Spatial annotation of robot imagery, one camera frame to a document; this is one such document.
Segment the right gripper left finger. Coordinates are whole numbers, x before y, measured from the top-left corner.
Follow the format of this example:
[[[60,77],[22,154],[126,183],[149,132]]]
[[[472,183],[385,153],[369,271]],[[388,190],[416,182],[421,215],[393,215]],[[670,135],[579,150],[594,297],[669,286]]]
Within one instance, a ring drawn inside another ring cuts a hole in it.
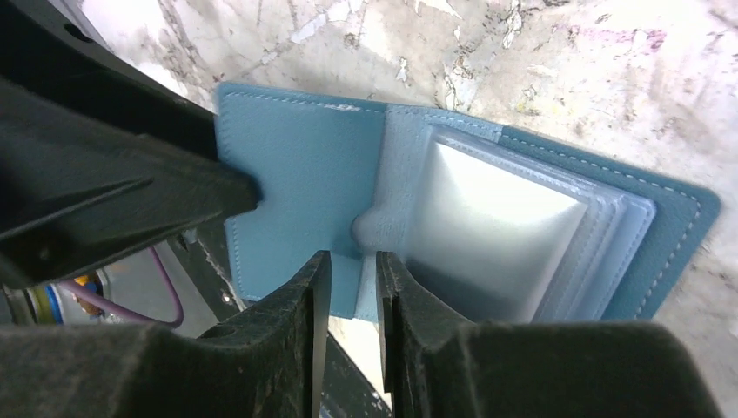
[[[3,327],[4,417],[316,417],[332,263],[197,339],[159,325]]]

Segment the blue leather card holder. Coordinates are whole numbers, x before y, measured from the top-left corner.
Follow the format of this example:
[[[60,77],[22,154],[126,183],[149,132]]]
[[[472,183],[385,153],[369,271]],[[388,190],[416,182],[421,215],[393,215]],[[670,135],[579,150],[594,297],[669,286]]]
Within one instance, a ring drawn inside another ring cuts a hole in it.
[[[225,224],[250,301],[327,250],[332,314],[376,321],[383,251],[469,320],[650,319],[721,210],[709,189],[453,111],[234,83],[217,104],[220,159],[261,191]]]

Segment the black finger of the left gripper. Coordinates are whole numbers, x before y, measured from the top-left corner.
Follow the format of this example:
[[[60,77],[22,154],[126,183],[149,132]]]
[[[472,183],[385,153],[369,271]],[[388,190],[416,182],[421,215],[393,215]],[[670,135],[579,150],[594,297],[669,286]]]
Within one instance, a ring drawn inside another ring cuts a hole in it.
[[[1,83],[1,281],[70,280],[253,210],[256,182]]]

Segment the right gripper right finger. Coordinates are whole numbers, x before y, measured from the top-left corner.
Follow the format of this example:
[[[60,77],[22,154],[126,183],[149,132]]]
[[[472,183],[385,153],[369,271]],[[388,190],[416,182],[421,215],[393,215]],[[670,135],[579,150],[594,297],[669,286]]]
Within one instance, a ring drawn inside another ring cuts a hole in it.
[[[691,355],[647,321],[473,322],[376,255],[384,390],[397,417],[718,417]]]

